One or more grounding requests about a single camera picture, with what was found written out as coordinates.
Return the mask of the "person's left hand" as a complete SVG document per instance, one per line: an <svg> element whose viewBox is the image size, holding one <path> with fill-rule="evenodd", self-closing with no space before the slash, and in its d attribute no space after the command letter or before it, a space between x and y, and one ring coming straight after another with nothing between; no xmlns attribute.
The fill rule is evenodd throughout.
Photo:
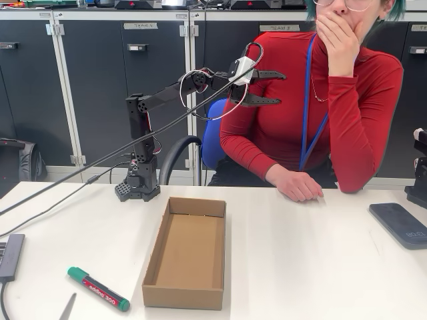
<svg viewBox="0 0 427 320"><path fill-rule="evenodd" d="M354 63L363 38L363 22L349 24L335 12L316 17L316 29L328 54L330 77L353 77Z"/></svg>

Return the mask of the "person's right hand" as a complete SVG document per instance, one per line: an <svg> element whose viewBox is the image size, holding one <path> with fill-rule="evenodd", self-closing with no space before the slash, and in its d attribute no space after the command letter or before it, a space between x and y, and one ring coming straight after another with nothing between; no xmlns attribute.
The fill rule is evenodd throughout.
<svg viewBox="0 0 427 320"><path fill-rule="evenodd" d="M276 188L295 202L324 196L322 187L304 172L286 171L278 179Z"/></svg>

